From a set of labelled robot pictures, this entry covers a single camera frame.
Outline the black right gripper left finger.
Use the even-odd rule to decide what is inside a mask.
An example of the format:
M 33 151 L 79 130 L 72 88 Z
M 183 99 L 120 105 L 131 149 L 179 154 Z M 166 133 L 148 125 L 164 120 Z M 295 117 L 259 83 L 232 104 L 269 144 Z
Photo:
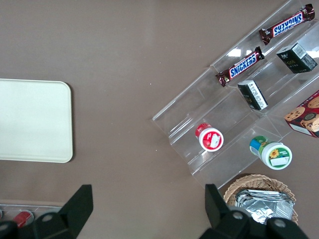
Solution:
M 93 211 L 92 185 L 82 185 L 57 213 L 46 213 L 18 230 L 19 239 L 75 239 Z

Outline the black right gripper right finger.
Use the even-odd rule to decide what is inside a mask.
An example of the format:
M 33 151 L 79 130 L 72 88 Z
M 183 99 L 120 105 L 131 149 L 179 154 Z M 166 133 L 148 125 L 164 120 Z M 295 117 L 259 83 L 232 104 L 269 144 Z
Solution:
M 230 209 L 214 184 L 205 185 L 205 210 L 211 224 L 201 239 L 267 239 L 266 226 Z

